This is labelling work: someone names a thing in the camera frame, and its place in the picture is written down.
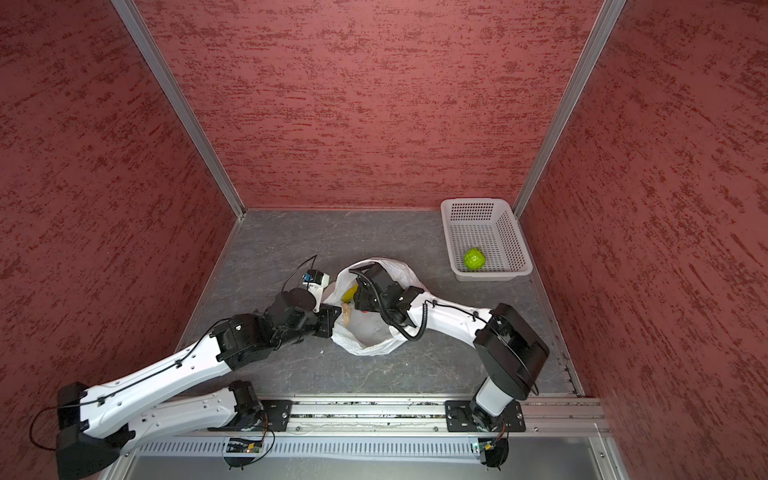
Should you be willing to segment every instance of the aluminum frame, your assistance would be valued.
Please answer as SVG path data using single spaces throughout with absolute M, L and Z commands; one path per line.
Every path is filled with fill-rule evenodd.
M 197 151 L 200 152 L 201 157 L 203 157 L 205 164 L 208 166 L 210 174 L 214 176 L 214 180 L 221 189 L 221 192 L 227 198 L 232 211 L 238 218 L 241 218 L 247 209 L 240 199 L 240 195 L 237 194 L 237 190 L 235 190 L 227 171 L 224 170 L 219 161 L 213 145 L 208 141 L 208 137 L 205 135 L 205 131 L 197 120 L 187 98 L 184 97 L 184 93 L 182 93 L 179 84 L 176 82 L 174 74 L 170 71 L 168 63 L 163 59 L 163 55 L 154 42 L 152 34 L 144 23 L 136 4 L 133 3 L 133 0 L 111 1 L 125 24 L 125 28 L 128 29 L 128 33 L 131 34 L 136 46 L 139 47 L 144 60 L 147 61 L 154 77 L 163 88 L 163 92 L 165 92 L 168 101 L 170 101 L 171 106 L 176 111 L 176 115 L 178 115 L 184 128 L 187 129 L 187 133 L 190 135 L 195 147 L 197 147 Z
M 466 396 L 284 396 L 272 399 L 289 399 L 294 402 L 287 430 L 275 434 L 284 442 L 304 442 L 314 438 L 339 438 L 342 439 L 340 442 L 344 442 L 343 439 L 382 442 L 385 438 L 392 438 L 393 441 L 399 439 L 400 442 L 408 442 L 409 439 L 427 442 L 430 439 L 444 439 L 454 442 L 464 438 L 474 442 L 478 438 L 477 432 L 448 432 L 445 425 L 444 402 L 469 401 L 470 398 Z M 269 400 L 262 399 L 262 402 L 268 404 Z M 611 438 L 613 434 L 605 420 L 600 399 L 539 396 L 521 402 L 521 407 L 527 430 L 512 432 L 510 437 L 589 438 L 603 479 L 628 479 Z M 231 436 L 232 432 L 204 431 L 190 432 L 172 439 L 191 444 L 209 438 L 218 443 Z M 165 450 L 161 446 L 158 453 L 157 448 L 145 446 L 120 457 L 101 473 L 99 479 L 123 479 L 133 459 L 142 455 L 142 449 L 148 450 L 147 455 L 153 456 L 190 454 L 186 447 Z
M 621 9 L 624 7 L 624 2 L 625 0 L 605 0 L 605 3 L 603 3 L 598 12 L 598 17 L 594 21 L 592 30 L 587 38 L 587 43 L 584 44 L 584 49 L 581 51 L 581 55 L 579 55 L 573 74 L 571 74 L 571 80 L 568 81 L 568 85 L 565 87 L 563 98 L 560 100 L 558 109 L 552 118 L 552 123 L 544 135 L 541 148 L 538 154 L 536 154 L 531 170 L 528 172 L 518 198 L 512 206 L 512 210 L 515 212 L 515 217 L 518 220 L 520 220 L 523 210 L 528 205 L 531 195 L 536 189 L 538 179 L 544 173 L 549 157 L 552 155 L 558 140 L 560 140 L 560 135 L 563 133 L 565 125 L 568 123 L 568 119 L 578 103 L 581 92 L 584 90 L 584 86 L 587 84 L 587 80 L 595 64 L 597 64 L 598 58 L 600 58 L 600 53 L 603 51 L 603 47 L 611 35 L 614 25 L 616 25 Z

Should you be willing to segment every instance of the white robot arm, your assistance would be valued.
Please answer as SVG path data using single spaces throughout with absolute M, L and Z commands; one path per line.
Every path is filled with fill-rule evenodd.
M 513 399 L 525 399 L 549 350 L 510 306 L 476 309 L 441 300 L 417 287 L 403 289 L 379 263 L 350 269 L 358 276 L 358 310 L 380 312 L 407 339 L 426 328 L 452 336 L 480 355 L 488 378 L 470 403 L 478 429 L 498 431 Z M 268 357 L 306 336 L 330 338 L 341 313 L 320 302 L 328 275 L 308 270 L 303 285 L 277 294 L 264 314 L 215 323 L 195 344 L 121 379 L 59 390 L 56 456 L 61 480 L 77 480 L 151 440 L 195 429 L 261 430 L 263 408 L 249 382 L 166 402 L 205 380 Z

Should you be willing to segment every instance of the white basket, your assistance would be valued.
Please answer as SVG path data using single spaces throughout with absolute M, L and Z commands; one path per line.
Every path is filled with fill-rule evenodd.
M 456 279 L 461 282 L 511 280 L 533 271 L 531 256 L 512 209 L 498 198 L 454 198 L 440 205 L 445 244 Z M 464 254 L 479 248 L 485 265 L 470 270 Z

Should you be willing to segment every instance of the red textured wall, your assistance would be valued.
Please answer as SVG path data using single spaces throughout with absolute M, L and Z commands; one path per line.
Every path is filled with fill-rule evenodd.
M 0 472 L 49 479 L 31 416 L 172 353 L 234 216 L 109 2 L 0 12 Z
M 514 201 L 601 0 L 137 0 L 248 207 Z
M 630 0 L 523 227 L 632 478 L 768 478 L 768 5 Z

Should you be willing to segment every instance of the green ball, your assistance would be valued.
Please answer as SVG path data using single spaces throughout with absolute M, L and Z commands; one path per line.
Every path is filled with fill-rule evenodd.
M 479 270 L 485 265 L 485 255 L 482 254 L 479 248 L 470 248 L 464 254 L 464 264 L 470 270 Z

